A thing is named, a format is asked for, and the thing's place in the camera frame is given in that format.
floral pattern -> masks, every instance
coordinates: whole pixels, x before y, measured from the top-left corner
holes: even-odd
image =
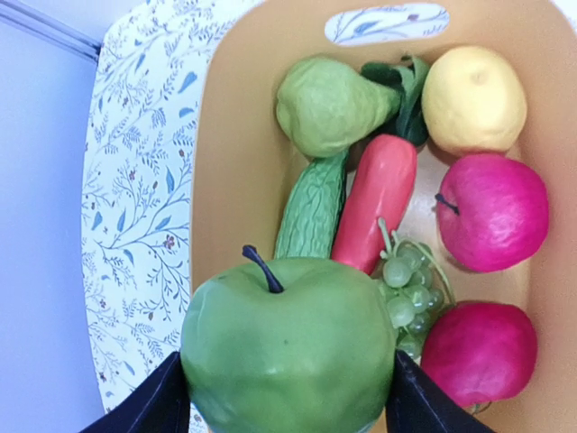
[[[179,349],[190,301],[191,180],[207,67],[228,30],[260,2],[148,0],[105,37],[87,129],[82,265],[107,411]],[[339,14],[325,34],[354,45],[431,36],[448,21],[438,5],[381,7]],[[195,410],[190,431],[207,432]]]

lemon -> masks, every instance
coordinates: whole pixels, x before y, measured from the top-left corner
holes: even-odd
[[[513,67],[479,46],[447,51],[429,70],[422,108],[430,137],[463,156],[506,152],[527,120],[527,98]]]

pink apple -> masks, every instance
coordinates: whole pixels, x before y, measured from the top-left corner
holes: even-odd
[[[502,271],[524,261],[549,230],[544,182],[524,163],[499,154],[458,160],[435,198],[444,246],[472,271]]]

bitter melon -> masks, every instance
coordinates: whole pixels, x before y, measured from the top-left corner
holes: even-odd
[[[290,191],[275,247],[275,259],[329,258],[343,211],[348,150],[313,160]]]

pear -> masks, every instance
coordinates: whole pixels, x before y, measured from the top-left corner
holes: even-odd
[[[344,151],[390,120],[400,93],[369,81],[349,65],[326,57],[295,64],[277,92],[277,120],[306,156]]]

